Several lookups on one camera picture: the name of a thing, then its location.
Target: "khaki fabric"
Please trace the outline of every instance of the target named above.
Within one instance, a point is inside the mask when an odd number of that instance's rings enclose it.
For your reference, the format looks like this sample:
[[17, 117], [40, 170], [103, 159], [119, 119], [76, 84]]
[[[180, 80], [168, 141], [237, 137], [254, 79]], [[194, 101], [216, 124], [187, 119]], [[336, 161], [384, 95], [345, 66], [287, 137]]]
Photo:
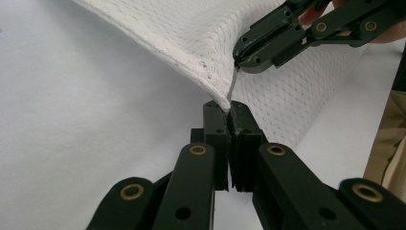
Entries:
[[391, 92], [364, 177], [406, 202], [406, 97]]

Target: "perforated fabric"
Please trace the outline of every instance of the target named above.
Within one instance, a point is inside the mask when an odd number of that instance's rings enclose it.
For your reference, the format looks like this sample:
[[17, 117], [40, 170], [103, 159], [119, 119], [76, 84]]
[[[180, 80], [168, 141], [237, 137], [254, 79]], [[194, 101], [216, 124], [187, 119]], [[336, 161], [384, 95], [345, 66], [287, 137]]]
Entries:
[[[230, 108], [226, 96], [232, 82], [232, 52], [237, 39], [282, 2], [75, 1], [196, 82], [224, 110]], [[321, 46], [307, 49], [280, 69], [271, 67], [257, 75], [240, 72], [233, 99], [250, 106], [270, 141], [294, 148], [360, 54], [360, 50], [348, 46]]]

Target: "human hand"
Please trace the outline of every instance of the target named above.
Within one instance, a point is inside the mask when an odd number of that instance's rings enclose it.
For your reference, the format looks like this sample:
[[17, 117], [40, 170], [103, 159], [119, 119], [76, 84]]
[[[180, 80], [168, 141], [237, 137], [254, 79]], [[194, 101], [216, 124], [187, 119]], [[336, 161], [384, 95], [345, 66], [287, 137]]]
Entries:
[[[334, 8], [339, 8], [340, 6], [344, 5], [348, 1], [349, 0], [332, 0], [332, 4], [333, 4]], [[301, 16], [301, 18], [300, 18], [301, 23], [304, 25], [310, 25], [323, 14], [323, 12], [326, 10], [326, 7], [327, 6], [320, 9], [319, 11], [316, 11], [314, 9], [314, 7], [310, 8]], [[392, 28], [390, 28], [384, 34], [381, 34], [380, 36], [375, 38], [372, 41], [372, 43], [388, 43], [388, 42], [399, 40], [404, 37], [406, 37], [406, 21], [400, 22], [400, 23], [392, 26]]]

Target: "white tabletop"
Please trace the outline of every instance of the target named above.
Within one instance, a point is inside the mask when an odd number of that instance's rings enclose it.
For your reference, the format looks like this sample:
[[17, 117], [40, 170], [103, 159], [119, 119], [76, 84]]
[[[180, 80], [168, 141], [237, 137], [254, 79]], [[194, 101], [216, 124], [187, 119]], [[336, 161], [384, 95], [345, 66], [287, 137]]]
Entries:
[[[374, 46], [297, 149], [327, 184], [362, 176], [402, 42]], [[63, 0], [0, 2], [0, 229], [84, 229], [118, 181], [172, 171], [210, 97]], [[216, 193], [214, 229], [260, 229]]]

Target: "dark object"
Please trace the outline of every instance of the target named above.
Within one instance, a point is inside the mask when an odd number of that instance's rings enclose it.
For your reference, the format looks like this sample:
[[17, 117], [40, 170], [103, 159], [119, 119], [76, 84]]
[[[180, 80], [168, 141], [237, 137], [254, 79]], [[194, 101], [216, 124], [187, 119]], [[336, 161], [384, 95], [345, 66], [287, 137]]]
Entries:
[[213, 229], [214, 185], [228, 190], [228, 156], [233, 185], [253, 192], [263, 229], [406, 229], [402, 201], [366, 179], [329, 188], [290, 148], [267, 143], [245, 104], [232, 102], [228, 115], [214, 102], [203, 111], [204, 128], [192, 130], [173, 172], [153, 184], [119, 182], [87, 229]]
[[397, 69], [393, 90], [406, 94], [406, 44], [403, 50], [402, 59]]
[[328, 0], [286, 0], [250, 27], [233, 51], [236, 68], [250, 74], [280, 67], [309, 46], [349, 44], [362, 46], [406, 19], [404, 0], [349, 1], [319, 18], [305, 30], [299, 16]]

